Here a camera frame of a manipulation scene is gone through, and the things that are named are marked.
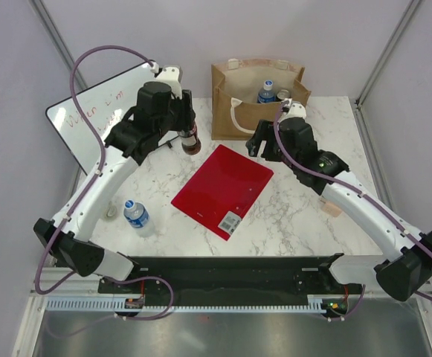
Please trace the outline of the red cap cola bottle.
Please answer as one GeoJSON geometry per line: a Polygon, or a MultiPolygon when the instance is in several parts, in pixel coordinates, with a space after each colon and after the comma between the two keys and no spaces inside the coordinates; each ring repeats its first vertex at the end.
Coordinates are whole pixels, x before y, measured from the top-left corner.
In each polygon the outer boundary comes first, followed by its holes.
{"type": "Polygon", "coordinates": [[[201,141],[198,137],[197,124],[194,123],[189,130],[179,131],[181,147],[187,155],[196,155],[201,149],[201,141]]]}

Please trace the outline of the blue label plastic bottle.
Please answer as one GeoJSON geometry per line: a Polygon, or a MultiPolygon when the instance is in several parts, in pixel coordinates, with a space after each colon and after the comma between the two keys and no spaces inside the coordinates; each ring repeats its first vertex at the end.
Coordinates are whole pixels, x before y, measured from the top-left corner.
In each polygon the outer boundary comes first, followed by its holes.
{"type": "Polygon", "coordinates": [[[274,92],[274,82],[266,80],[257,95],[258,103],[273,103],[276,100],[276,93],[274,92]]]}
{"type": "Polygon", "coordinates": [[[154,222],[140,202],[131,199],[125,201],[123,215],[140,237],[150,237],[155,233],[154,222]]]}

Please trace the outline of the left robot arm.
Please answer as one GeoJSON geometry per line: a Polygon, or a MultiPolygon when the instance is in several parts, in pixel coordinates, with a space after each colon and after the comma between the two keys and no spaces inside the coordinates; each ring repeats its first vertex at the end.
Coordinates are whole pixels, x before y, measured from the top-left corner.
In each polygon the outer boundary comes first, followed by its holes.
{"type": "Polygon", "coordinates": [[[194,134],[192,93],[173,94],[166,83],[151,81],[139,90],[137,103],[115,124],[99,158],[83,185],[52,219],[40,218],[33,227],[45,254],[51,255],[82,277],[107,276],[124,292],[134,292],[141,275],[122,253],[91,242],[97,221],[122,183],[156,150],[170,131],[194,134]]]}

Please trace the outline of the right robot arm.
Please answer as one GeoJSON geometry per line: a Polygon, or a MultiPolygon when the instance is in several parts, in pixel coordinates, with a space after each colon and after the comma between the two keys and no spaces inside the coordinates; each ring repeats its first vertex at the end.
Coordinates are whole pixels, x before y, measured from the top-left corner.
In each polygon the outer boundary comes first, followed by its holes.
{"type": "Polygon", "coordinates": [[[338,206],[379,247],[380,256],[336,254],[318,274],[319,286],[333,293],[344,284],[380,286],[406,301],[432,278],[432,231],[423,233],[372,197],[336,154],[318,149],[302,118],[261,120],[246,143],[251,157],[283,162],[301,184],[338,206]]]}

